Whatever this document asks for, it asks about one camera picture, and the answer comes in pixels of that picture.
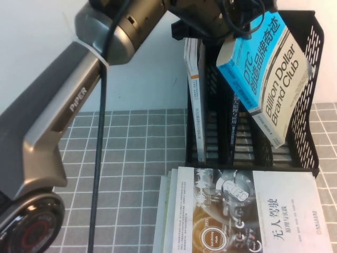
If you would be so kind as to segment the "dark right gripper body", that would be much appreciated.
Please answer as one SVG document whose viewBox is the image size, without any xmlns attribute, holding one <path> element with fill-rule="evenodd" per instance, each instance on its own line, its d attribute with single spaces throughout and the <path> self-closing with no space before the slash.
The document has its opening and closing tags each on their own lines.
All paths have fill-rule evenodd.
<svg viewBox="0 0 337 253">
<path fill-rule="evenodd" d="M 207 46 L 222 44 L 233 30 L 221 16 L 217 1 L 170 1 L 169 11 L 180 20 L 171 25 L 172 37 L 196 38 Z"/>
</svg>

